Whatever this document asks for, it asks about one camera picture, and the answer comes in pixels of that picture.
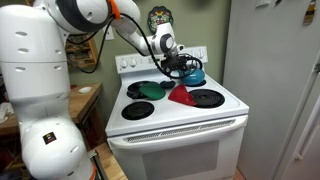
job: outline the white stove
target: white stove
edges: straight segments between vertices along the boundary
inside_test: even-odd
[[[188,53],[199,58],[204,63],[204,66],[208,62],[207,51],[204,46],[186,48],[181,53]],[[165,97],[160,100],[131,99],[126,93],[128,86],[132,83],[139,81],[161,83],[162,81],[170,81],[170,79],[157,70],[150,57],[142,57],[139,54],[117,56],[116,64],[118,73],[122,78],[122,86],[106,128],[109,137],[248,113],[249,108],[247,105],[208,75],[205,76],[205,85],[200,87],[186,86],[186,89],[188,92],[196,89],[210,89],[221,93],[225,98],[225,102],[216,108],[197,108],[171,101],[168,96],[173,88],[166,90]],[[139,101],[153,104],[154,112],[150,116],[137,121],[125,119],[122,116],[123,109]]]
[[[208,62],[205,46],[185,48]],[[150,57],[128,54],[116,57],[122,86],[111,113],[106,133],[109,147],[129,179],[193,180],[233,179],[249,107],[205,75],[205,84],[186,86],[186,91],[205,89],[217,92],[224,101],[217,107],[199,108],[169,100],[167,89],[159,100],[132,99],[128,87],[141,81],[170,81]],[[137,120],[124,118],[128,106],[151,104],[152,111]]]

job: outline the refrigerator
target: refrigerator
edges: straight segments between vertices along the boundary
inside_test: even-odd
[[[247,180],[320,179],[320,5],[232,0],[223,86],[250,107]]]

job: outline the red cloth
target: red cloth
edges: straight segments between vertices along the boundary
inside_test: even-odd
[[[193,100],[193,96],[189,94],[184,84],[180,84],[177,87],[175,87],[169,94],[168,99],[189,106],[196,105],[196,102],[194,102]]]

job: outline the oven door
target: oven door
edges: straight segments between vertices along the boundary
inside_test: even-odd
[[[232,179],[247,115],[108,139],[129,180]]]

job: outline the oven door handle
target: oven door handle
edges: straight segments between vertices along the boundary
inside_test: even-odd
[[[154,148],[154,146],[161,146],[167,147],[168,144],[175,146],[175,145],[188,145],[188,144],[196,144],[199,142],[205,141],[213,141],[221,139],[223,136],[227,135],[228,133],[232,133],[241,127],[244,128],[246,125],[248,116],[241,116],[237,117],[236,121],[229,125],[224,126],[221,128],[215,129],[205,129],[203,131],[198,131],[195,133],[188,133],[181,136],[162,136],[157,137],[156,139],[145,139],[139,142],[128,142],[126,141],[126,137],[116,137],[109,139],[109,145],[111,150],[116,149],[127,149],[127,150],[139,150],[143,149],[146,150],[148,148]]]

